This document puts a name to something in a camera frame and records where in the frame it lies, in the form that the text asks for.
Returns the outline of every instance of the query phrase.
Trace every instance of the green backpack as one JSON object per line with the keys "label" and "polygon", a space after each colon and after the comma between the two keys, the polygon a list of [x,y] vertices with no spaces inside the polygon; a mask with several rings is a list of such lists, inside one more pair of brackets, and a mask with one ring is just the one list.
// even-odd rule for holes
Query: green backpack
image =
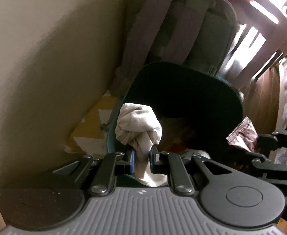
{"label": "green backpack", "polygon": [[151,62],[215,76],[236,30],[236,14],[227,0],[128,0],[124,53],[110,91],[122,97]]}

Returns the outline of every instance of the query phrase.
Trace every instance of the backpack strap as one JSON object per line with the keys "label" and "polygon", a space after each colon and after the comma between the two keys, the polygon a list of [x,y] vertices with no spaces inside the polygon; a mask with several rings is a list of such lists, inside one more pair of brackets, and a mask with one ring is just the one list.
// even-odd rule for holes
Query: backpack strap
{"label": "backpack strap", "polygon": [[214,0],[187,0],[163,53],[162,61],[181,65],[186,60],[211,5],[214,5]]}
{"label": "backpack strap", "polygon": [[124,94],[129,83],[144,66],[171,2],[172,0],[147,0],[136,16],[127,34],[122,64],[117,68],[110,88],[115,96]]}

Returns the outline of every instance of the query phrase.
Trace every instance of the backpack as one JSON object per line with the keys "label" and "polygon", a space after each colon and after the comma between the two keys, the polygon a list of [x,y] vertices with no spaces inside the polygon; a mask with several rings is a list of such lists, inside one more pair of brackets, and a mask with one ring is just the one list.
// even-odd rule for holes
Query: backpack
{"label": "backpack", "polygon": [[110,92],[122,97],[151,62],[172,62],[215,76],[237,26],[227,0],[128,0],[124,53]]}

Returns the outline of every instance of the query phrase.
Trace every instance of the beige wall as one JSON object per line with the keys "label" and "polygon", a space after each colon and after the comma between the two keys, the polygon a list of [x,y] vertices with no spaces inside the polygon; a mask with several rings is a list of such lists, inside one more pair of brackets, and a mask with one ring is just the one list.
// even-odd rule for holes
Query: beige wall
{"label": "beige wall", "polygon": [[73,158],[118,65],[125,0],[0,0],[0,187]]}

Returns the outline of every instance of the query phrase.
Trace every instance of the wooden floor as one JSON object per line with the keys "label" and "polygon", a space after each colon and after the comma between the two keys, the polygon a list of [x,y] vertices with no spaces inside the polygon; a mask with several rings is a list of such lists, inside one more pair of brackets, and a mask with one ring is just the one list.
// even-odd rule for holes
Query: wooden floor
{"label": "wooden floor", "polygon": [[278,65],[268,69],[257,81],[251,81],[241,91],[244,94],[244,116],[251,119],[256,131],[275,131],[279,107],[280,77]]}

